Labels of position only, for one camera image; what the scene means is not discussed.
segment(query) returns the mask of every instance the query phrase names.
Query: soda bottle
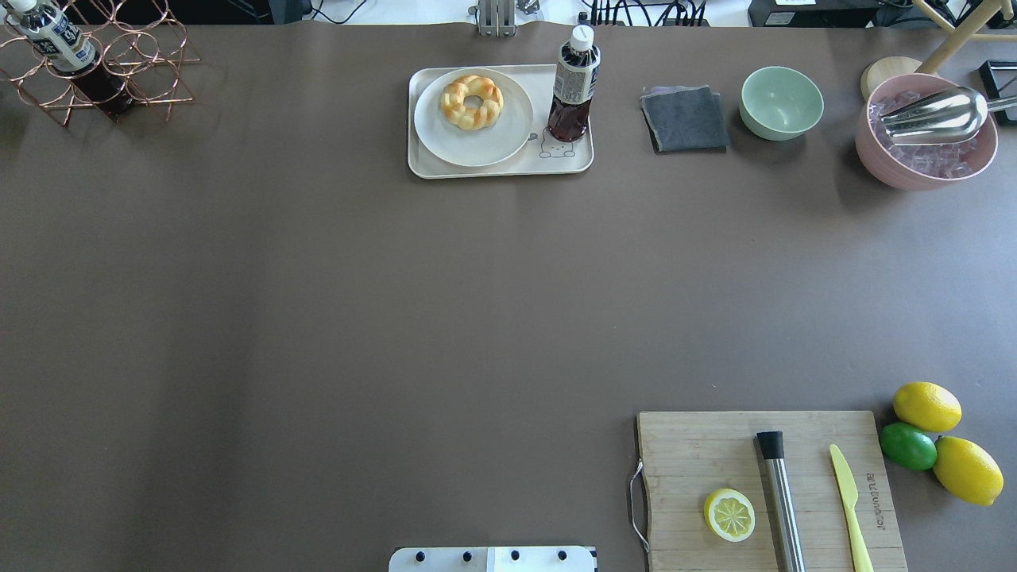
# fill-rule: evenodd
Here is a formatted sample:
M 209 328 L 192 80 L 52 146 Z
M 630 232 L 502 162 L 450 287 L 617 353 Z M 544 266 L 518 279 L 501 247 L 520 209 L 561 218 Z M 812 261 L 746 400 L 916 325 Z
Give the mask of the soda bottle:
M 9 12 L 7 22 L 31 40 L 57 74 L 66 77 L 96 107 L 116 117 L 134 105 L 124 78 L 106 69 L 95 43 L 63 10 L 49 0 L 5 0 L 4 6 Z
M 600 49 L 593 45 L 593 28 L 577 25 L 558 53 L 554 99 L 547 118 L 547 130 L 559 141 L 574 141 L 590 127 L 590 102 L 598 69 Z

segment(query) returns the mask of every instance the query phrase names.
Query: folded gray cloth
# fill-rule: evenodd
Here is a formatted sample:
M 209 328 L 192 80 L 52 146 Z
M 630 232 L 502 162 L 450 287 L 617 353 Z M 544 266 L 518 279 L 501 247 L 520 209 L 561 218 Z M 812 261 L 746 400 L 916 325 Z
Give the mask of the folded gray cloth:
M 658 153 L 731 145 L 720 112 L 720 94 L 709 85 L 653 88 L 640 98 Z

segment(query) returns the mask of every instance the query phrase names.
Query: black muddler tip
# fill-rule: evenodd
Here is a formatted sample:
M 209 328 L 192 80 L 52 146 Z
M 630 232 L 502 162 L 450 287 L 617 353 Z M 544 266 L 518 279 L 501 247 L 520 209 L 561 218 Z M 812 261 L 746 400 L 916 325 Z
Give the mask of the black muddler tip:
M 767 431 L 757 433 L 756 439 L 760 441 L 760 450 L 764 459 L 784 458 L 784 433 L 779 431 Z

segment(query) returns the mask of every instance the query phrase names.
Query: lime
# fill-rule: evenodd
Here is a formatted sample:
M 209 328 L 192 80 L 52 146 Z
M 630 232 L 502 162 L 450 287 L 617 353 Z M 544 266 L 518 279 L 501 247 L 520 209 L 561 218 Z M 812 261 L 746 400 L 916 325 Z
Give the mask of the lime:
M 707 526 L 718 536 L 740 542 L 756 529 L 756 512 L 744 495 L 733 489 L 718 489 L 706 498 L 703 506 Z
M 992 505 L 1003 492 L 1003 472 L 993 456 L 959 437 L 936 441 L 939 456 L 933 472 L 947 491 L 975 505 Z
M 905 384 L 893 396 L 900 420 L 931 433 L 950 431 L 960 422 L 960 402 L 946 388 L 930 382 Z
M 909 423 L 890 423 L 883 427 L 880 447 L 891 461 L 912 470 L 931 469 L 936 464 L 936 444 Z

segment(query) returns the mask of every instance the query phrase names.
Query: white floor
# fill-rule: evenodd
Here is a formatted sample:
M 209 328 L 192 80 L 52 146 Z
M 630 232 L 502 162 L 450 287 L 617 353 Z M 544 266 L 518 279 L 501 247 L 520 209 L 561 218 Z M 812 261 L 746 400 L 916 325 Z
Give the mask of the white floor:
M 663 4 L 666 0 L 643 0 L 644 4 Z M 710 25 L 717 26 L 747 26 L 750 0 L 708 0 L 706 19 Z M 361 0 L 311 0 L 317 7 L 322 4 L 321 11 L 335 20 L 346 18 Z M 476 5 L 476 0 L 364 0 L 364 3 L 353 14 L 348 23 L 442 23 L 453 21 L 472 22 L 473 16 L 468 12 L 470 6 Z M 630 12 L 633 23 L 646 25 L 646 16 L 635 2 L 630 1 Z M 581 10 L 590 11 L 580 0 L 540 0 L 540 11 L 532 16 L 517 11 L 517 23 L 533 20 L 546 20 L 557 23 L 576 23 Z M 663 12 L 664 6 L 649 6 L 647 11 L 654 21 Z M 618 12 L 619 19 L 625 21 L 624 9 Z

